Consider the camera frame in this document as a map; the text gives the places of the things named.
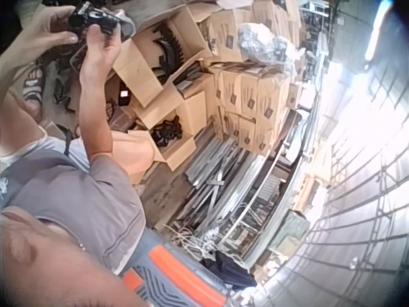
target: gray shirt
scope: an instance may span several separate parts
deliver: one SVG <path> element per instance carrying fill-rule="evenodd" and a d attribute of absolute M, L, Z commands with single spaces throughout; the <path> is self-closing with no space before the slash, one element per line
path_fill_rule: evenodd
<path fill-rule="evenodd" d="M 146 223 L 127 173 L 106 155 L 85 173 L 63 154 L 37 150 L 1 174 L 1 207 L 16 206 L 64 228 L 85 250 L 119 274 Z"/>

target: concrete floor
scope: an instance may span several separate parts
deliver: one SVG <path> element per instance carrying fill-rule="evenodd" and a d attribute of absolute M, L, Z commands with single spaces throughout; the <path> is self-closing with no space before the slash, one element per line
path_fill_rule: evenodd
<path fill-rule="evenodd" d="M 257 306 L 394 306 L 409 268 L 408 36 L 390 17 L 337 128 L 321 219 Z"/>

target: ear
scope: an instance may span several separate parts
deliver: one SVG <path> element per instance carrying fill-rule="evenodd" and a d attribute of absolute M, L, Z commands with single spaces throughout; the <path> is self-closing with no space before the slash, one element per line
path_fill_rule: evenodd
<path fill-rule="evenodd" d="M 21 265 L 30 265 L 35 259 L 35 248 L 18 230 L 1 225 L 1 254 L 10 256 Z"/>

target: plastic bag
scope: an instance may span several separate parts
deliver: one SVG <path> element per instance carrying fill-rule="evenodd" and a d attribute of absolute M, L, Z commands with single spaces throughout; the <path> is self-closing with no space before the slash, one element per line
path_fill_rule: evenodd
<path fill-rule="evenodd" d="M 286 38 L 274 35 L 264 24 L 245 23 L 238 30 L 238 45 L 252 61 L 266 66 L 282 65 L 296 75 L 294 61 L 300 53 Z"/>

